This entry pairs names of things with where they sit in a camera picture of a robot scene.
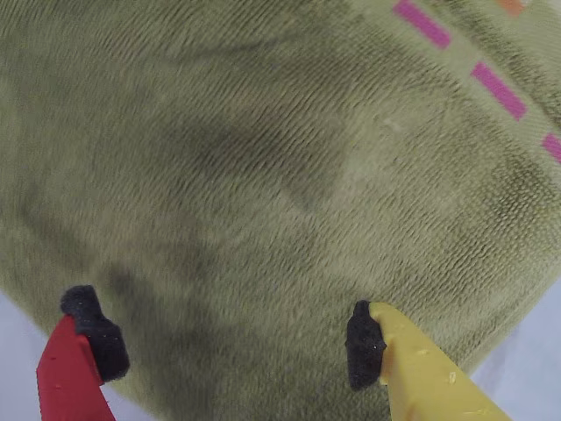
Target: orange mark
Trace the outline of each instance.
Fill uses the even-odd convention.
[[[528,1],[522,2],[520,0],[499,0],[499,4],[508,11],[511,15],[518,16],[528,5]]]

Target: black foam pad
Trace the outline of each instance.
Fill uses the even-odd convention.
[[[130,362],[121,330],[102,314],[96,291],[91,285],[69,289],[60,308],[75,320],[76,333],[84,335],[104,382],[126,375]]]
[[[370,317],[367,301],[359,301],[347,324],[347,363],[353,390],[374,384],[380,377],[386,343],[380,325]]]

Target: white surface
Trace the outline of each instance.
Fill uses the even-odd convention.
[[[561,281],[472,378],[514,421],[561,419]]]
[[[472,377],[514,421],[561,419],[559,303],[561,281]],[[35,367],[45,344],[46,337],[0,293],[0,420],[40,421]],[[117,421],[153,421],[110,388],[103,393]]]

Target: pink dash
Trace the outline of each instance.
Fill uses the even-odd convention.
[[[394,6],[394,12],[424,33],[436,46],[446,48],[450,44],[450,34],[409,0],[401,0]]]
[[[489,89],[493,96],[497,98],[497,101],[512,114],[516,121],[526,114],[526,105],[522,100],[485,63],[481,61],[477,63],[472,71],[472,76]]]
[[[542,145],[561,164],[561,140],[555,134],[550,133],[545,137]]]

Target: green towel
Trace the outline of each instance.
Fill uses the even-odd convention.
[[[95,285],[161,420],[387,419],[359,299],[475,367],[561,272],[561,19],[395,3],[0,0],[2,290],[48,332]]]

